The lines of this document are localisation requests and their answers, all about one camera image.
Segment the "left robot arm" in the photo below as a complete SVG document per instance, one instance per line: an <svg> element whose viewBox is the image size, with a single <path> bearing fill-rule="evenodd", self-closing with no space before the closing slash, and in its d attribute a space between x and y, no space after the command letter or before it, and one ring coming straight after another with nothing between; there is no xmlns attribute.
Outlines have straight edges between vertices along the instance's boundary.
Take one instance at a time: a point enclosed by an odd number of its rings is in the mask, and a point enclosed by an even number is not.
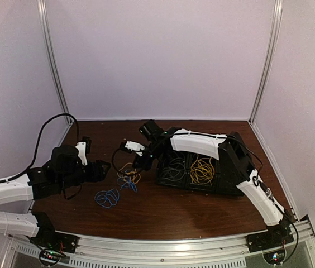
<svg viewBox="0 0 315 268"><path fill-rule="evenodd" d="M41 167L30 163L24 171L0 179L0 205L19 201L36 201L52 195L66 195L71 187L103 181L111 167L103 160L89 161L91 139L77 138L72 145L54 147L50 160ZM38 238L47 248L59 243L59 235L45 213L8 213L0 211L0 233Z"/></svg>

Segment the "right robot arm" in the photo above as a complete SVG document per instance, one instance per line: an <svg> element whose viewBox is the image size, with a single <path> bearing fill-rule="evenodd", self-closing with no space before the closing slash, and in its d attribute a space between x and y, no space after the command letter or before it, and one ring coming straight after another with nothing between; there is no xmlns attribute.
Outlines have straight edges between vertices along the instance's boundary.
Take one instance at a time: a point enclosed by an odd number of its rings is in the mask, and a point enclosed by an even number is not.
<svg viewBox="0 0 315 268"><path fill-rule="evenodd" d="M154 160L172 151L207 156L218 162L218 182L222 190L239 190L262 216L266 231L251 235L252 245L265 241L275 247L298 238L291 215L264 184L260 170L253 163L255 154L246 147L238 132L210 134L178 127L164 130L153 119L146 121L139 131L147 139L147 145L127 140L116 149L134 153L132 165L138 171L151 169Z"/></svg>

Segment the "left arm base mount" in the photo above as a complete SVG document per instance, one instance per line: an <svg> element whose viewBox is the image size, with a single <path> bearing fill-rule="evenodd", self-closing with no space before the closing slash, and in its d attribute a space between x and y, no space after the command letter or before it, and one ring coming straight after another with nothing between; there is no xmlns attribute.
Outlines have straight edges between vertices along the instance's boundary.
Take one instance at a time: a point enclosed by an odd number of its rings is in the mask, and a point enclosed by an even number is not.
<svg viewBox="0 0 315 268"><path fill-rule="evenodd" d="M43 229L40 229L37 235L30 239L41 247L67 253L75 253L78 243L78 236Z"/></svg>

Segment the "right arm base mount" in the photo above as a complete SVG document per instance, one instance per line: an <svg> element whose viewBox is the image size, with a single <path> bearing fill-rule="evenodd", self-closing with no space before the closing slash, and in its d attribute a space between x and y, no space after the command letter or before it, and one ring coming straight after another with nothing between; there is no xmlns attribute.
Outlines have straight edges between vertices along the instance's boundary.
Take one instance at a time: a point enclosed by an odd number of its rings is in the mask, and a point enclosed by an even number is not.
<svg viewBox="0 0 315 268"><path fill-rule="evenodd" d="M265 232L247 235L246 242L249 252L265 251L282 247L294 241L289 227L269 228Z"/></svg>

